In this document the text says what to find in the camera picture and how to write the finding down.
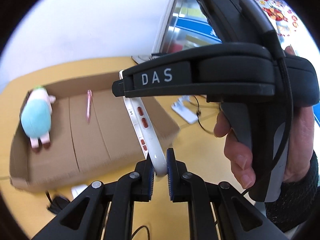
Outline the person's right hand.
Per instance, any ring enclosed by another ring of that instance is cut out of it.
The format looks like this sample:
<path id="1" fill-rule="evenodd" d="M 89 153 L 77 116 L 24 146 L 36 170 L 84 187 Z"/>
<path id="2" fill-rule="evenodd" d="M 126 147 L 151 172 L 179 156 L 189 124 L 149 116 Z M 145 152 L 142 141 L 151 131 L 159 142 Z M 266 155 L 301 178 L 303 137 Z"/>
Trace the person's right hand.
<path id="1" fill-rule="evenodd" d="M 238 142 L 223 112 L 217 115 L 214 135 L 218 138 L 226 137 L 224 155 L 231 162 L 231 172 L 236 180 L 243 189 L 252 187 L 255 183 L 252 152 L 247 146 Z M 283 177 L 284 183 L 297 183 L 306 176 L 313 155 L 313 138 L 313 108 L 295 109 Z"/>

